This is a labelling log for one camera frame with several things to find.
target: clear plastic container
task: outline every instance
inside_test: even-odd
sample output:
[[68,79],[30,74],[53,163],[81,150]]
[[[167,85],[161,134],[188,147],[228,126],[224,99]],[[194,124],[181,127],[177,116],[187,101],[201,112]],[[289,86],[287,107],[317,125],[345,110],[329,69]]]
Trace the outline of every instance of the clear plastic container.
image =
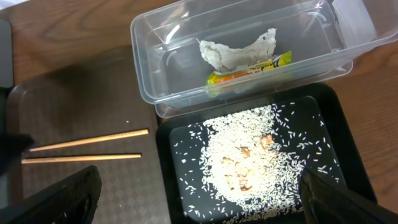
[[[291,50],[290,65],[206,86],[214,68],[197,39],[243,48],[269,28],[277,29],[274,55]],[[188,0],[131,24],[142,98],[163,118],[345,75],[352,59],[397,40],[397,31],[398,0]]]

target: wooden table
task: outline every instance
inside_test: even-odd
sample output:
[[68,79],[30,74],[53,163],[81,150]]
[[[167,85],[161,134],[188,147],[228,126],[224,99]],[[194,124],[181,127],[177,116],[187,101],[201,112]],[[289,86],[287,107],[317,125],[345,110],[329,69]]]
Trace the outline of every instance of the wooden table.
[[[13,25],[15,83],[131,44],[134,17],[175,0],[34,0],[0,12]],[[341,101],[379,204],[398,213],[398,42],[327,82]]]

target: candy wrapper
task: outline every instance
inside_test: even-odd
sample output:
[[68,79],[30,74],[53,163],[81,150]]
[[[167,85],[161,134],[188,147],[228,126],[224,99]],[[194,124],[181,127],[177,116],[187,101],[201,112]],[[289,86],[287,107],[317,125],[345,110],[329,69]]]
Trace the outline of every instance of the candy wrapper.
[[273,60],[266,60],[265,62],[259,62],[254,65],[248,65],[245,67],[238,67],[236,71],[229,73],[212,72],[206,80],[206,85],[212,85],[215,83],[225,82],[234,78],[243,77],[245,75],[251,75],[263,71],[268,71],[288,65],[292,62],[292,51],[284,53]]

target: wooden chopstick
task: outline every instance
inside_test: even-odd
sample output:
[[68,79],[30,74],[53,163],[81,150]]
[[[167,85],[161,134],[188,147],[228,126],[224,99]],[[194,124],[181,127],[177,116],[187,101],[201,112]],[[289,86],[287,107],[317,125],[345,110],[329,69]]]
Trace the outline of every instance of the wooden chopstick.
[[119,155],[97,155],[97,156],[65,156],[65,157],[49,157],[36,159],[23,159],[21,164],[38,164],[47,162],[78,162],[78,161],[100,161],[110,159],[135,159],[141,158],[141,154],[119,154]]
[[109,140],[114,140],[114,139],[140,136],[140,135],[144,135],[144,134],[148,134],[148,133],[149,133],[148,129],[142,129],[142,130],[138,130],[138,131],[129,131],[126,133],[110,134],[107,136],[100,136],[100,137],[82,139],[82,140],[77,140],[77,141],[63,142],[63,143],[53,144],[53,145],[49,145],[49,146],[42,146],[42,147],[30,149],[29,151],[36,152],[36,151],[43,151],[43,150],[49,150],[49,149],[58,149],[61,147],[78,146],[81,144],[88,144],[88,143],[93,143],[93,142],[109,141]]

